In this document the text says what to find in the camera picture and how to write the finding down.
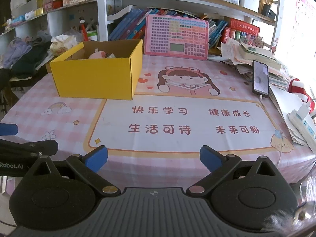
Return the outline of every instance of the pink checkered tablecloth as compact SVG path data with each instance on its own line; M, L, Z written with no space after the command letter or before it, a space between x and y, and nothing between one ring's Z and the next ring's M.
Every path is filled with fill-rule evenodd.
M165 67L198 68L210 76L220 90L218 97L251 100L259 102L252 93L252 84L229 66L213 61L195 61L181 58L143 56L143 69L135 94L160 94L159 72ZM270 99L263 103L268 114L291 140L287 127ZM31 142L54 139L59 151L53 160L63 160L74 153L86 154L89 130L95 124L95 118L102 99L78 99L59 97L52 75L47 74L32 87L7 113L2 123L15 123L19 127L17 136L2 137L15 142ZM314 165L316 158L312 151L301 145L294 145L290 153L282 153L278 165L280 172L290 182L297 182ZM269 150L262 153L238 153L243 160L256 160L266 155L277 164L280 152ZM109 153L108 162L99 174L109 182L123 189L134 187L173 187L184 189L209 174L197 156L179 158L177 156L139 156L134 152L125 154Z

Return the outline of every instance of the red and white striped object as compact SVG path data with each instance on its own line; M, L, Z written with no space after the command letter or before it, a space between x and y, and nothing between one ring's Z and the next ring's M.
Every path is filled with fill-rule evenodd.
M294 78L290 82L289 92L298 95L298 97L300 97L301 100L306 102L306 103L308 103L311 100L312 102L311 102L311 105L309 106L310 107L309 113L312 113L314 111L314 109L315 109L315 102L306 93L304 83L301 82L298 78Z

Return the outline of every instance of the red heart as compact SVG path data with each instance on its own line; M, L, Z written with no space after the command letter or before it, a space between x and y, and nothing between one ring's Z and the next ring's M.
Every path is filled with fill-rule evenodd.
M148 79L140 78L140 79L138 79L138 82L140 82L140 83L146 83L146 82L148 82Z

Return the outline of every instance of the white power strip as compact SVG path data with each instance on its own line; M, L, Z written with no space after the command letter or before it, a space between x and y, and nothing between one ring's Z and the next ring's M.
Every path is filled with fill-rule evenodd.
M298 129L301 135L306 140L309 148L316 153L316 133L312 127L307 123L305 119L302 119L298 114L297 110L293 110L288 114L290 122Z

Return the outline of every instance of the silver screw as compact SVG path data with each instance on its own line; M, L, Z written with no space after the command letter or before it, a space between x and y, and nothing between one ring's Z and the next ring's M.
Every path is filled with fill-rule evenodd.
M202 186L194 185L189 188L189 191L192 193L203 193L205 189Z
M106 194L114 194L118 191L118 189L115 186L106 186L102 189L102 191Z

